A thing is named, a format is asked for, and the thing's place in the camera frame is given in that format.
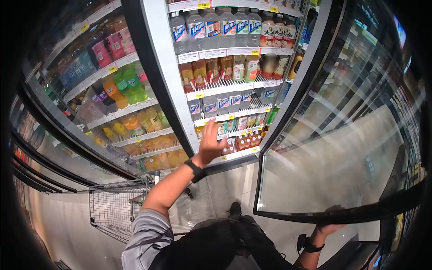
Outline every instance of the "green soda bottle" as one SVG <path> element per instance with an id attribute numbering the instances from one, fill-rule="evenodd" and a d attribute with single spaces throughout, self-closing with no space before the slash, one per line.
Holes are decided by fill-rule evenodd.
<path id="1" fill-rule="evenodd" d="M 124 72 L 124 79 L 127 82 L 127 86 L 130 91 L 135 95 L 135 98 L 138 102 L 144 101 L 147 99 L 146 91 L 141 87 L 140 80 L 138 79 L 137 74 L 135 73 L 134 67 L 128 67 Z"/>
<path id="2" fill-rule="evenodd" d="M 135 104 L 138 102 L 137 99 L 135 98 L 135 95 L 128 88 L 127 82 L 124 79 L 121 70 L 117 71 L 116 74 L 114 75 L 114 83 L 117 86 L 117 88 L 120 90 L 120 92 L 124 95 L 124 97 L 126 98 L 129 104 Z"/>

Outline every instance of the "hand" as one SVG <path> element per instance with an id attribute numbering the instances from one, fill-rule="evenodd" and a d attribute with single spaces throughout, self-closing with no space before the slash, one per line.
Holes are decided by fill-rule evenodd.
<path id="1" fill-rule="evenodd" d="M 192 157 L 192 162 L 201 168 L 204 168 L 214 158 L 220 156 L 224 148 L 226 148 L 226 137 L 220 143 L 217 142 L 217 125 L 215 119 L 208 121 L 203 128 L 201 137 L 200 150 L 198 154 Z"/>

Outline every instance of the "shelf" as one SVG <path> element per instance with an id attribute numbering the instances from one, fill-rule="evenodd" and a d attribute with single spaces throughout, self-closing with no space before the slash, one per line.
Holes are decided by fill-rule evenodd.
<path id="1" fill-rule="evenodd" d="M 243 91 L 260 87 L 272 87 L 279 86 L 282 83 L 281 79 L 265 79 L 261 75 L 258 75 L 253 83 L 247 83 L 245 80 L 234 81 L 222 80 L 215 83 L 209 83 L 205 89 L 195 90 L 190 93 L 186 93 L 188 101 L 203 98 L 211 95 L 217 95 L 222 93 L 229 93 L 233 91 Z"/>
<path id="2" fill-rule="evenodd" d="M 246 134 L 249 134 L 250 132 L 255 132 L 257 130 L 262 130 L 263 129 L 264 124 L 261 125 L 253 125 L 251 127 L 247 127 L 245 129 L 242 130 L 238 130 L 237 128 L 234 128 L 232 131 L 227 132 L 225 134 L 222 135 L 218 135 L 217 139 L 221 140 L 223 137 L 227 136 L 228 138 L 230 137 L 237 137 L 237 136 L 243 136 Z"/>
<path id="3" fill-rule="evenodd" d="M 134 155 L 134 156 L 130 156 L 131 159 L 141 159 L 141 158 L 145 158 L 148 156 L 154 156 L 157 154 L 162 154 L 162 153 L 166 153 L 169 151 L 174 151 L 174 150 L 179 150 L 182 149 L 183 147 L 181 146 L 179 141 L 175 141 L 173 143 L 173 147 L 169 147 L 169 148 L 161 148 L 161 149 L 154 149 L 152 151 L 147 151 L 147 152 L 142 152 L 139 155 Z"/>
<path id="4" fill-rule="evenodd" d="M 300 17 L 300 11 L 286 6 L 279 6 L 270 3 L 263 3 L 253 0 L 190 0 L 168 4 L 168 12 L 174 11 L 190 11 L 212 8 L 216 6 L 239 6 L 249 7 L 275 13 L 288 14 L 293 17 Z"/>
<path id="5" fill-rule="evenodd" d="M 94 120 L 93 122 L 91 122 L 87 125 L 87 128 L 88 129 L 95 128 L 95 127 L 100 126 L 102 124 L 105 124 L 105 123 L 107 123 L 113 119 L 116 119 L 116 118 L 122 117 L 124 115 L 133 113 L 134 111 L 139 111 L 141 109 L 150 107 L 151 105 L 158 104 L 158 103 L 159 102 L 156 98 L 152 98 L 152 99 L 147 99 L 147 100 L 140 102 L 140 103 L 129 105 L 124 109 L 118 109 L 116 112 L 112 112 L 112 113 L 104 116 L 103 118 L 100 118 L 98 120 Z"/>
<path id="6" fill-rule="evenodd" d="M 60 54 L 60 52 L 62 52 L 64 48 L 66 48 L 72 41 L 74 41 L 77 37 L 79 37 L 82 33 L 89 29 L 89 25 L 97 22 L 98 20 L 102 19 L 103 17 L 113 12 L 116 8 L 119 7 L 121 7 L 121 1 L 115 0 L 90 15 L 81 23 L 79 23 L 71 32 L 69 32 L 69 34 L 66 35 L 66 37 L 62 41 L 58 42 L 56 46 L 54 46 L 53 51 L 50 53 L 50 55 L 48 55 L 47 59 L 45 59 L 42 67 L 44 69 L 47 69 L 49 65 L 51 65 L 52 61 L 57 57 L 57 55 Z"/>
<path id="7" fill-rule="evenodd" d="M 123 138 L 123 136 L 119 135 L 119 141 L 113 143 L 114 146 L 121 147 L 131 143 L 138 143 L 142 140 L 147 140 L 151 138 L 156 138 L 157 136 L 166 135 L 173 133 L 172 127 L 170 125 L 165 125 L 163 129 L 153 132 L 146 132 L 143 135 L 131 135 L 129 139 Z"/>
<path id="8" fill-rule="evenodd" d="M 271 111 L 271 104 L 263 104 L 260 99 L 254 94 L 251 97 L 251 105 L 247 109 L 240 109 L 238 112 L 230 113 L 230 114 L 223 114 L 216 116 L 216 122 L 220 121 L 226 121 L 229 119 L 234 119 L 237 117 L 250 115 L 250 114 L 260 114 L 263 112 L 270 112 Z M 210 121 L 212 118 L 204 118 L 194 121 L 195 127 L 202 127 L 207 124 L 208 121 Z"/>
<path id="9" fill-rule="evenodd" d="M 274 53 L 278 55 L 292 55 L 293 49 L 285 48 L 272 48 L 272 47 L 235 47 L 235 48 L 221 48 L 203 51 L 194 51 L 185 54 L 179 54 L 177 60 L 179 64 L 184 64 L 200 59 L 218 58 L 229 55 L 260 55 Z"/>
<path id="10" fill-rule="evenodd" d="M 109 74 L 116 72 L 122 66 L 126 66 L 127 64 L 133 63 L 138 60 L 139 57 L 137 52 L 133 52 L 126 55 L 125 57 L 120 58 L 119 60 L 114 61 L 106 67 L 99 69 L 98 71 L 90 75 L 87 79 L 83 80 L 82 83 L 72 88 L 72 90 L 70 90 L 66 95 L 64 95 L 64 101 L 66 103 L 71 101 L 76 95 L 89 88 L 98 79 L 106 77 Z"/>

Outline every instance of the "yellow price label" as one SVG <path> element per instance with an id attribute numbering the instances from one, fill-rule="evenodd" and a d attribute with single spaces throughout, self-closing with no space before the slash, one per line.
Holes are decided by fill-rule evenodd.
<path id="1" fill-rule="evenodd" d="M 89 29 L 89 24 L 86 23 L 83 26 L 81 26 L 81 33 L 84 33 L 85 31 L 87 31 L 87 29 Z"/>
<path id="2" fill-rule="evenodd" d="M 110 67 L 108 69 L 108 71 L 109 71 L 110 74 L 113 73 L 113 72 L 116 72 L 117 70 L 118 70 L 117 66 L 113 66 L 113 67 Z"/>
<path id="3" fill-rule="evenodd" d="M 210 3 L 198 3 L 198 9 L 208 9 L 210 8 Z"/>

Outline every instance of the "refrigerator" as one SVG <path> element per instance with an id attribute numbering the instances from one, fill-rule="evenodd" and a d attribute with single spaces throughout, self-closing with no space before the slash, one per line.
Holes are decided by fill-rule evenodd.
<path id="1" fill-rule="evenodd" d="M 216 118 L 229 144 L 206 173 L 257 162 L 254 214 L 394 217 L 425 188 L 413 49 L 369 0 L 69 3 L 22 63 L 12 141 L 69 193 L 164 177 Z M 20 132 L 25 113 L 42 140 Z"/>

